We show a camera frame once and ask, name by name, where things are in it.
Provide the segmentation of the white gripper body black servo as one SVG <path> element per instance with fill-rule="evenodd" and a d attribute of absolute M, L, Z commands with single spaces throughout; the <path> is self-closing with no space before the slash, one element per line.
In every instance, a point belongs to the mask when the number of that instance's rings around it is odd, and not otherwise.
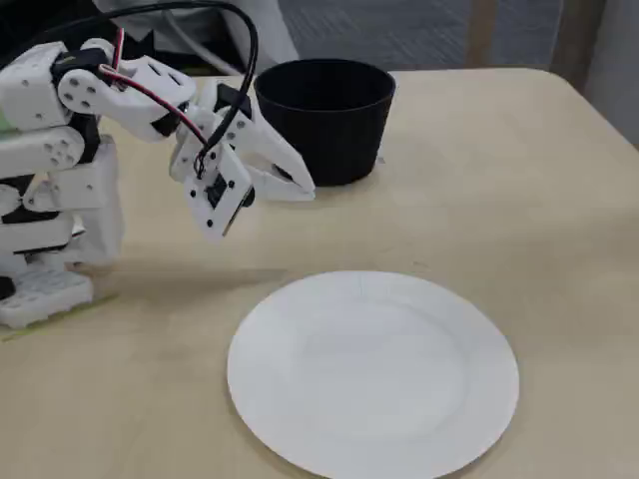
<path fill-rule="evenodd" d="M 183 183 L 187 178 L 212 180 L 221 173 L 227 182 L 250 183 L 250 171 L 243 163 L 240 153 L 249 144 L 253 132 L 251 100 L 241 100 L 241 109 L 231 125 L 212 147 L 206 141 L 222 123 L 231 110 L 231 103 L 239 97 L 239 91 L 221 82 L 206 82 L 186 115 L 204 138 L 201 141 L 188 127 L 181 125 L 176 133 L 177 144 L 173 151 L 169 175 Z"/>

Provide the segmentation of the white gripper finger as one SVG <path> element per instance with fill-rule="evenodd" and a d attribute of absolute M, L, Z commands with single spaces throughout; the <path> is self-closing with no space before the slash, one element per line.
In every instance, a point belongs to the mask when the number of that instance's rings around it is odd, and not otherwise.
<path fill-rule="evenodd" d="M 257 190 L 314 190 L 314 180 L 300 153 L 262 116 L 234 118 L 234 146 Z"/>
<path fill-rule="evenodd" d="M 246 166 L 256 196 L 265 201 L 312 201 L 315 190 L 305 191 L 301 186 L 275 172 Z"/>

